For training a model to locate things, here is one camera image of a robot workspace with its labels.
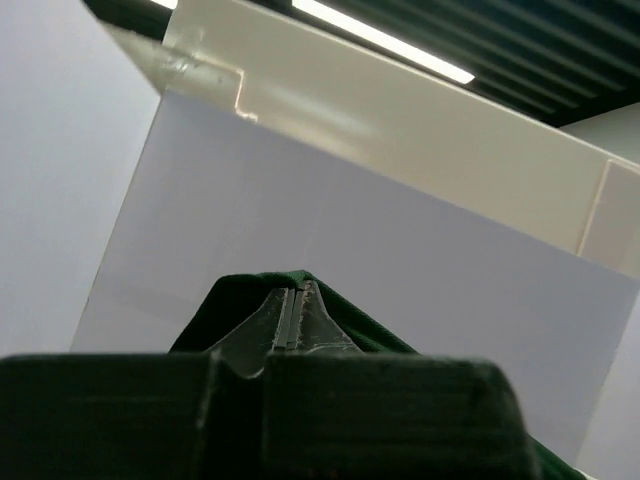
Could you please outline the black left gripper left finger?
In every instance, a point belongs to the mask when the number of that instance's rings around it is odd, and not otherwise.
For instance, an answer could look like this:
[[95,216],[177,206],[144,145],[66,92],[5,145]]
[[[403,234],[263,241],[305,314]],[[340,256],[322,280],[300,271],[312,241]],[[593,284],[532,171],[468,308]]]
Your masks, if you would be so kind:
[[267,354],[274,350],[280,321],[293,305],[293,290],[273,289],[259,308],[230,333],[209,348],[243,378],[253,378],[264,369]]

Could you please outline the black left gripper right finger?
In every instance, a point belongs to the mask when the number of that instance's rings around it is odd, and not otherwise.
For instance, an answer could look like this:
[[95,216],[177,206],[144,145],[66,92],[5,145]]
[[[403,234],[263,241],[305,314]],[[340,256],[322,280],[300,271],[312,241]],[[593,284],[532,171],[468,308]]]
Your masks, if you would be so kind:
[[305,281],[292,292],[291,300],[287,314],[287,352],[363,353],[329,315],[316,281]]

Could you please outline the white green raglan t-shirt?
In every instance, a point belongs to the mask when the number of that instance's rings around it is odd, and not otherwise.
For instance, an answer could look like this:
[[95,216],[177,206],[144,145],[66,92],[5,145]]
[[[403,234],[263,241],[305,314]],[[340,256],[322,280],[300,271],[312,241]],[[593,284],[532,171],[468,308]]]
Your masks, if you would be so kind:
[[420,355],[306,271],[220,278],[171,350],[214,365],[214,478],[579,477],[495,364]]

